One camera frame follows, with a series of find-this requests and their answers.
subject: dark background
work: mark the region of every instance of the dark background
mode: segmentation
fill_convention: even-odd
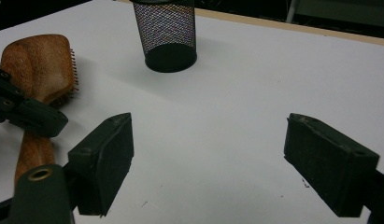
[[[89,0],[2,0],[0,30],[73,7]],[[237,15],[285,22],[291,0],[195,0],[195,6]],[[384,38],[384,27],[295,15],[293,23]]]

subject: metal mesh basket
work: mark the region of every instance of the metal mesh basket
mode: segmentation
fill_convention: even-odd
[[[146,65],[158,72],[177,72],[196,59],[194,1],[134,0]]]

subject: wooden handle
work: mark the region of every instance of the wooden handle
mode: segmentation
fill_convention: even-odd
[[[54,163],[54,149],[50,139],[34,133],[25,132],[23,134],[14,177],[15,185],[17,185],[19,178],[30,169],[40,165]]]

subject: brown hairbrush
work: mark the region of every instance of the brown hairbrush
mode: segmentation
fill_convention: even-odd
[[[25,91],[25,97],[46,105],[61,104],[77,85],[73,56],[65,36],[36,35],[9,44],[0,67],[12,75],[11,84]],[[50,139],[24,132],[15,183],[28,170],[54,163]]]

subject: white surface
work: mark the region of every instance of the white surface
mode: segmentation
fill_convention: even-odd
[[[321,119],[381,155],[384,47],[196,18],[197,63],[144,64],[129,4],[92,1],[0,32],[68,37],[80,92],[52,139],[58,163],[104,119],[132,112],[135,157],[107,217],[77,223],[366,223],[338,218],[283,159],[291,112]],[[0,124],[0,202],[11,197],[21,131]]]

